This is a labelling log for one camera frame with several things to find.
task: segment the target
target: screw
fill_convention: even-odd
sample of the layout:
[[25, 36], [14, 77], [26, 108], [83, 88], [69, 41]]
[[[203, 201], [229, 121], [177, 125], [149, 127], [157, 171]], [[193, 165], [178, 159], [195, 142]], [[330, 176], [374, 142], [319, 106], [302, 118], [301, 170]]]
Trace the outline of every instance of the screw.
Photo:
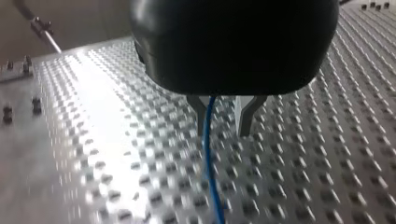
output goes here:
[[12, 70], [14, 68], [14, 62], [7, 61], [7, 70]]
[[12, 107], [10, 105], [5, 105], [3, 107], [3, 122], [5, 124], [10, 124], [12, 122]]
[[41, 109], [41, 100], [40, 100], [40, 98], [34, 97], [32, 99], [32, 106], [33, 106], [33, 113], [35, 115], [41, 114], [42, 109]]

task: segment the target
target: diamond plate surface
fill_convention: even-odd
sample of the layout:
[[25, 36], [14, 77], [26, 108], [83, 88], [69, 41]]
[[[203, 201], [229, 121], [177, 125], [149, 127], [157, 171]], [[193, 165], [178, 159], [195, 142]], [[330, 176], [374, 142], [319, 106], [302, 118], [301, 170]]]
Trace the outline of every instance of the diamond plate surface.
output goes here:
[[[395, 43], [394, 12], [345, 9], [316, 80], [270, 97], [250, 137], [236, 137], [233, 97], [216, 101], [227, 223], [396, 223]], [[93, 223], [214, 223], [195, 114], [149, 80], [131, 39], [35, 63], [55, 160]]]

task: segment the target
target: metal rod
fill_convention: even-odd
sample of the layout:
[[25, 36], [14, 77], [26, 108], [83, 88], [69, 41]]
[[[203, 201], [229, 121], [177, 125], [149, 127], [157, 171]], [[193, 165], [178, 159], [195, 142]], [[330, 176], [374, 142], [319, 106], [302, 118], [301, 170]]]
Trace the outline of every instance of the metal rod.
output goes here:
[[48, 42], [50, 43], [50, 45], [53, 47], [53, 49], [55, 49], [56, 52], [58, 53], [62, 53], [61, 48], [59, 48], [58, 44], [55, 42], [55, 40], [52, 38], [52, 36], [50, 35], [50, 33], [48, 33], [47, 31], [44, 31], [44, 35], [46, 36]]

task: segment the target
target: blue wire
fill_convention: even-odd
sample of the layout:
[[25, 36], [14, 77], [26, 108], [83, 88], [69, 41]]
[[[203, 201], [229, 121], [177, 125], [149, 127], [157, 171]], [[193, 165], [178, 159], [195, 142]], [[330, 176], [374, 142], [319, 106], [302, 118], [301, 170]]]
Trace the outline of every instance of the blue wire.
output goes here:
[[209, 105], [207, 106], [207, 110], [206, 110], [206, 117], [204, 123], [205, 166], [207, 171], [207, 178], [209, 179], [210, 194], [212, 196], [213, 203], [216, 209], [216, 218], [218, 220], [218, 224], [224, 224], [225, 223], [224, 212], [218, 194], [218, 190], [216, 188], [216, 180], [213, 173], [212, 158], [210, 153], [210, 119], [212, 116], [212, 108], [213, 108], [213, 104], [215, 103], [215, 100], [216, 100], [216, 96], [210, 97]]

